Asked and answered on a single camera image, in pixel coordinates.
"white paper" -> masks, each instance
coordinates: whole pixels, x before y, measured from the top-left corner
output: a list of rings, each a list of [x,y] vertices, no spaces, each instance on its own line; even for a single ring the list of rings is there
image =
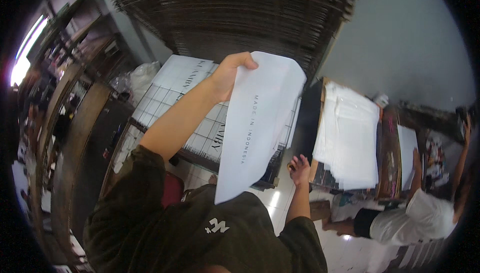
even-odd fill
[[[397,126],[398,140],[400,142],[400,159],[402,163],[402,191],[410,189],[412,185],[413,170],[413,150],[418,149],[417,134],[415,130],[405,126]]]
[[[160,68],[152,83],[186,93],[205,79],[213,66],[212,60],[173,54]]]
[[[334,82],[325,85],[325,102],[313,150],[340,189],[373,188],[378,183],[376,130],[379,108]]]
[[[226,116],[215,204],[230,200],[267,169],[285,121],[306,81],[292,59],[253,52],[258,68],[241,66]]]

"fluorescent light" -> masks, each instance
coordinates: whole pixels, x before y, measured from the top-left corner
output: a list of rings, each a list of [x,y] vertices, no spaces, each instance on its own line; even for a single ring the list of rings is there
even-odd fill
[[[45,28],[48,21],[49,21],[48,18],[44,19],[42,23],[40,23],[40,25],[37,27],[37,29],[33,32],[32,37],[27,41],[25,48],[20,54],[20,57],[18,57],[17,63],[15,64],[11,72],[12,76],[10,77],[10,86],[14,86],[15,83],[20,85],[22,80],[25,78],[25,75],[27,74],[27,71],[30,68],[30,62],[27,59],[27,54],[30,52],[30,49],[32,49],[33,44],[39,38],[40,34],[42,33],[42,30]]]
[[[47,23],[49,22],[49,19],[43,20],[42,23],[40,23],[39,27],[35,30],[35,32],[32,34],[32,37],[30,40],[27,42],[25,45],[25,48],[23,49],[22,53],[20,54],[21,57],[27,57],[27,54],[30,52],[30,49],[32,48],[33,44],[36,42],[36,40],[39,38],[40,34],[42,33],[42,30],[45,28]]]
[[[30,62],[28,59],[26,57],[19,58],[17,64],[11,71],[12,77],[10,78],[10,86],[14,86],[15,82],[20,85],[29,68]]]
[[[18,59],[18,54],[20,54],[22,48],[25,46],[25,43],[27,42],[28,38],[30,37],[30,35],[32,34],[32,32],[35,31],[35,29],[37,28],[37,26],[40,24],[40,21],[43,19],[43,15],[41,15],[38,20],[35,22],[35,24],[33,25],[32,29],[30,29],[30,31],[28,31],[27,33],[27,36],[24,38],[24,41],[21,43],[20,45],[20,48],[18,49],[18,52],[17,52],[17,55],[15,55],[15,59]]]

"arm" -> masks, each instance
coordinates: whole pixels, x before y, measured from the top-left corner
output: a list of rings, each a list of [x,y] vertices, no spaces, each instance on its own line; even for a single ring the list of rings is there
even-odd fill
[[[460,154],[460,158],[458,163],[456,164],[455,167],[455,172],[453,173],[453,179],[452,179],[452,193],[454,193],[457,190],[457,187],[460,184],[460,179],[462,178],[463,174],[463,169],[465,166],[465,160],[468,154],[468,147],[470,145],[470,132],[471,132],[471,125],[470,125],[470,116],[466,117],[466,124],[464,124],[465,127],[465,145],[463,146],[462,153]]]
[[[139,144],[169,160],[215,104],[230,100],[238,66],[258,67],[249,52],[225,57],[211,77],[200,82],[155,121]]]
[[[410,187],[409,200],[411,200],[419,188],[422,188],[422,163],[420,162],[419,151],[416,148],[413,150],[413,169],[415,170],[415,175],[413,175],[412,186]]]
[[[285,224],[297,217],[307,217],[310,219],[310,200],[309,200],[309,183],[310,164],[308,159],[300,155],[300,160],[294,156],[288,168],[293,183],[295,184],[295,193],[288,212],[286,213]]]

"white sheet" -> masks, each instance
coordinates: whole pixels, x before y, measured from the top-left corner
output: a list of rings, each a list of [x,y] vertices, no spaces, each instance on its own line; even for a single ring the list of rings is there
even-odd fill
[[[400,160],[402,163],[402,191],[410,189],[412,185],[413,150],[418,149],[417,134],[415,130],[397,125],[398,141],[400,142]]]
[[[378,183],[378,117],[378,106],[364,96],[334,82],[326,84],[313,157],[330,167],[340,189],[372,188]]]
[[[265,174],[307,79],[292,59],[251,55],[259,67],[238,68],[228,105],[215,204],[236,197]]]

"metal grid rack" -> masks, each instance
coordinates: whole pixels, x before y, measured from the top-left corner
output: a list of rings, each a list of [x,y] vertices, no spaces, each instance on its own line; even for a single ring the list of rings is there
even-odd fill
[[[174,54],[220,62],[241,51],[295,59],[313,79],[355,0],[115,0]]]

